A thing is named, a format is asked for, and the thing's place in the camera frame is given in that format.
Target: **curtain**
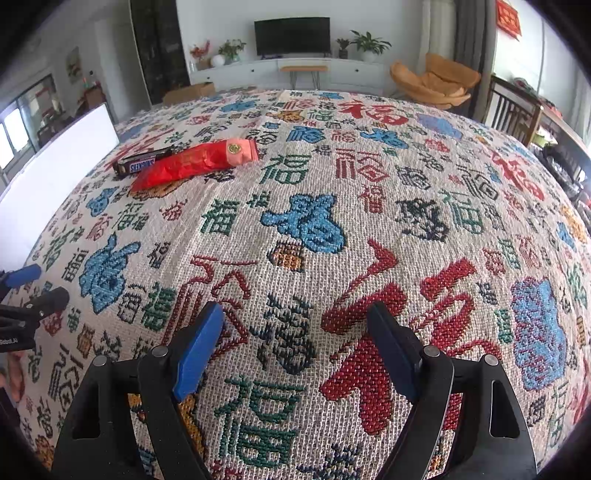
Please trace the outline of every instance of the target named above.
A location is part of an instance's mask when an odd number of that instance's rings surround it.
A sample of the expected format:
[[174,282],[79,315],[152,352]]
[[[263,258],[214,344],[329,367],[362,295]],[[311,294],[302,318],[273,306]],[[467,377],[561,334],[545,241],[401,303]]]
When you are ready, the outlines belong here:
[[495,0],[456,1],[456,42],[453,60],[480,72],[482,80],[472,92],[472,98],[454,113],[480,119],[486,107],[496,46]]
[[576,90],[567,122],[591,148],[591,85],[583,70],[577,67]]
[[428,52],[453,60],[455,37],[456,4],[454,0],[423,0],[423,26],[416,74],[425,73],[425,55]]

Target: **fabric blanket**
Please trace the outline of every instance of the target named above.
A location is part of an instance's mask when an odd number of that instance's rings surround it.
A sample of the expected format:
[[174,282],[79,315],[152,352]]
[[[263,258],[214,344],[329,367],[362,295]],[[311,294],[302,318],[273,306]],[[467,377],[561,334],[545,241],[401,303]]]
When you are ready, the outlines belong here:
[[[93,357],[144,355],[208,300],[225,327],[181,412],[216,479],[375,477],[410,411],[366,332],[375,300],[425,345],[496,355],[540,465],[581,416],[589,238],[513,138],[412,103],[289,90],[216,95],[118,129],[121,144],[31,253],[42,277],[9,299],[70,293],[17,361],[22,431],[47,466]],[[261,159],[134,194],[112,170],[133,153],[230,137],[256,139]],[[141,398],[129,404],[145,469],[161,476]]]

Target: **red snack wrapper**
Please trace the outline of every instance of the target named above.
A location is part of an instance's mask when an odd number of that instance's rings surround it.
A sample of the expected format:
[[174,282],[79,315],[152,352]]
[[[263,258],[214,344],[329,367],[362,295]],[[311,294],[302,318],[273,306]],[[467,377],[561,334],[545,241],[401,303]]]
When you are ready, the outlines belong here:
[[203,143],[154,163],[142,170],[131,186],[132,192],[156,185],[226,170],[258,160],[256,142],[230,138],[219,142]]

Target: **potted plant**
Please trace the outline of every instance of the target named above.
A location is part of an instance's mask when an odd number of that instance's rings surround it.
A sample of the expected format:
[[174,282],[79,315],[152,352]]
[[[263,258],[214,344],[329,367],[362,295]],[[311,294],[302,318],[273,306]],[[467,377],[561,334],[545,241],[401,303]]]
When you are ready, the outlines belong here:
[[375,61],[376,55],[381,55],[392,46],[389,41],[383,40],[382,37],[372,37],[369,32],[365,35],[355,30],[351,30],[351,32],[355,34],[355,39],[351,43],[357,45],[357,50],[363,50],[361,55],[363,61]]
[[339,44],[339,58],[340,59],[347,59],[349,58],[349,52],[347,51],[347,47],[351,45],[351,41],[347,40],[346,38],[337,38],[336,42]]
[[246,42],[240,39],[226,40],[226,43],[222,45],[217,51],[220,55],[224,55],[228,63],[239,60],[238,52],[244,50]]

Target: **vase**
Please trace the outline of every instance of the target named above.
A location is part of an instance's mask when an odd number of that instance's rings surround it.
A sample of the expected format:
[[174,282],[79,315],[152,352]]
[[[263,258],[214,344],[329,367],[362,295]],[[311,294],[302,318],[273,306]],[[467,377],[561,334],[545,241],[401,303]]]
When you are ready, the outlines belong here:
[[377,55],[374,52],[372,52],[371,50],[366,50],[361,54],[361,59],[363,61],[366,61],[367,63],[375,62],[376,58],[377,58]]
[[212,67],[223,67],[226,63],[224,55],[214,55],[212,57]]

